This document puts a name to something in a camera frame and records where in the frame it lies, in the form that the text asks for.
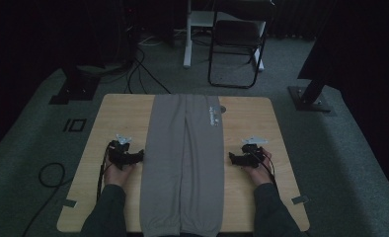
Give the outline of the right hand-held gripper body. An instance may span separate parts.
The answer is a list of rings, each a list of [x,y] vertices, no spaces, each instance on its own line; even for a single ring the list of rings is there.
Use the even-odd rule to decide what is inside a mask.
[[[263,151],[262,145],[267,144],[268,141],[261,137],[251,136],[242,139],[242,143],[242,152],[249,160],[249,166],[258,168],[260,165],[263,165],[268,155]]]

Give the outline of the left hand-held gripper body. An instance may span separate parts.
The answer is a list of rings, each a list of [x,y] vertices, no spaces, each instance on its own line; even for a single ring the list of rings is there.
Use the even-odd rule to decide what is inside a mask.
[[[130,137],[124,137],[117,134],[117,139],[112,140],[108,145],[109,160],[119,169],[130,164],[130,159],[128,157],[130,141]]]

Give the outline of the grey pants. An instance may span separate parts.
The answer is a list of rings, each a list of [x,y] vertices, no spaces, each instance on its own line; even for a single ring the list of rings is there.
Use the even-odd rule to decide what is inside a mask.
[[[223,221],[224,139],[216,96],[154,98],[140,188],[144,237],[216,237]]]

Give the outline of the person's right hand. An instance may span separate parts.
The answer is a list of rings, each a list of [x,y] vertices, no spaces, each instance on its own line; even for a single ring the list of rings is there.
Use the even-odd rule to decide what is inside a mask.
[[[265,154],[265,160],[262,165],[257,168],[244,167],[243,170],[250,176],[252,182],[256,186],[262,184],[272,184],[271,177],[271,168],[270,168],[270,159],[272,155],[265,148],[261,148],[262,152]]]

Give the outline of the person's left hand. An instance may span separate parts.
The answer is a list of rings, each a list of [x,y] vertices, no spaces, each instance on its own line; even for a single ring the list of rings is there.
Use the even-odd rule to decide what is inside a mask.
[[[104,184],[115,185],[125,188],[126,182],[134,170],[134,165],[124,166],[122,169],[114,165],[109,158],[105,159],[106,169],[104,171]]]

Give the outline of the black floor tape marks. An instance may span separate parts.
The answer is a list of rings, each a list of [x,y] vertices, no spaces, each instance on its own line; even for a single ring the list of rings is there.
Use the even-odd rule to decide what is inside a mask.
[[[85,118],[69,118],[64,128],[63,132],[81,132],[84,130],[87,120]]]

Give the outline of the black folding chair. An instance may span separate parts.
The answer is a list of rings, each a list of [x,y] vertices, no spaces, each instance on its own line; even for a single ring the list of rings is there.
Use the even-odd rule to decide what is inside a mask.
[[[273,0],[216,0],[208,53],[207,80],[211,86],[249,89],[256,84],[268,27],[272,24],[275,12]],[[255,61],[254,77],[250,84],[223,84],[212,80],[212,62],[216,46],[247,50],[247,55],[250,56],[247,63]]]

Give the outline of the dark curtain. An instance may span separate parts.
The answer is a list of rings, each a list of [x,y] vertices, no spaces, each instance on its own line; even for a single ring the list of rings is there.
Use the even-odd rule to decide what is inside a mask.
[[[337,0],[298,77],[341,92],[389,181],[389,0]]]

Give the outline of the black stand base plate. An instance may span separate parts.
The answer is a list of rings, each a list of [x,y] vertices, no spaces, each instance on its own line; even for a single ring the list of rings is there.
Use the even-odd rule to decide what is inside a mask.
[[[67,105],[70,101],[92,101],[101,81],[100,76],[80,70],[77,66],[62,67],[66,79],[50,105]]]

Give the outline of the black stand with slanted post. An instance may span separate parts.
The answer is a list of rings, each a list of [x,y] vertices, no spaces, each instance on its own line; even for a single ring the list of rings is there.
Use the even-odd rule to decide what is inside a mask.
[[[289,86],[288,92],[295,108],[304,112],[330,113],[329,106],[322,95],[325,80],[311,80],[307,87]]]

